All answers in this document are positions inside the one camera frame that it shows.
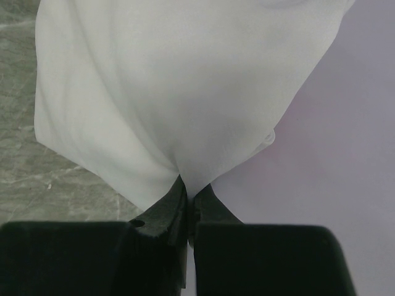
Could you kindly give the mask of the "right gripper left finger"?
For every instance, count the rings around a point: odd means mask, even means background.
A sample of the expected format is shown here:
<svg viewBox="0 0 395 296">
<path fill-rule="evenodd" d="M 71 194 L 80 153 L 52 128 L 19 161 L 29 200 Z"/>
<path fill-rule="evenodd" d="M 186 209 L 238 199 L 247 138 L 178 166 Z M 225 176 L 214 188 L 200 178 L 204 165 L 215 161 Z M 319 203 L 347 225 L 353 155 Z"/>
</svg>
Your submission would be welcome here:
<svg viewBox="0 0 395 296">
<path fill-rule="evenodd" d="M 14 221 L 1 226 L 2 295 L 180 295 L 187 198 L 177 178 L 130 221 Z"/>
</svg>

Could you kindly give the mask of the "white t-shirt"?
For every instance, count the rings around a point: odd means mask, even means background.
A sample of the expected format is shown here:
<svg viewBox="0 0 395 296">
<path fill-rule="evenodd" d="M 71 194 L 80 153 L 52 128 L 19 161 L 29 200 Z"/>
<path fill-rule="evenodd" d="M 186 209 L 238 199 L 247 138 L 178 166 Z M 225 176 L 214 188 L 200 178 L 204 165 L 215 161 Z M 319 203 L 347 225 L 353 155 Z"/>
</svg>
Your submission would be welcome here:
<svg viewBox="0 0 395 296">
<path fill-rule="evenodd" d="M 352 1 L 41 1 L 36 140 L 142 210 L 270 146 Z"/>
</svg>

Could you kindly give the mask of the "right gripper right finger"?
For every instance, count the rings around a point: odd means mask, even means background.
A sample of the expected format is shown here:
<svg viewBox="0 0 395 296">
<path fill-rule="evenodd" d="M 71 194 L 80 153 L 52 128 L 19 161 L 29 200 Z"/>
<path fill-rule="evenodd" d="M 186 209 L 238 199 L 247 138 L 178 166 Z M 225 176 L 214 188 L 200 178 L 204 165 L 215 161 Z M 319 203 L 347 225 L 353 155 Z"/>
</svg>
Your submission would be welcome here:
<svg viewBox="0 0 395 296">
<path fill-rule="evenodd" d="M 341 246 L 323 226 L 245 224 L 210 186 L 194 198 L 198 295 L 355 295 Z"/>
</svg>

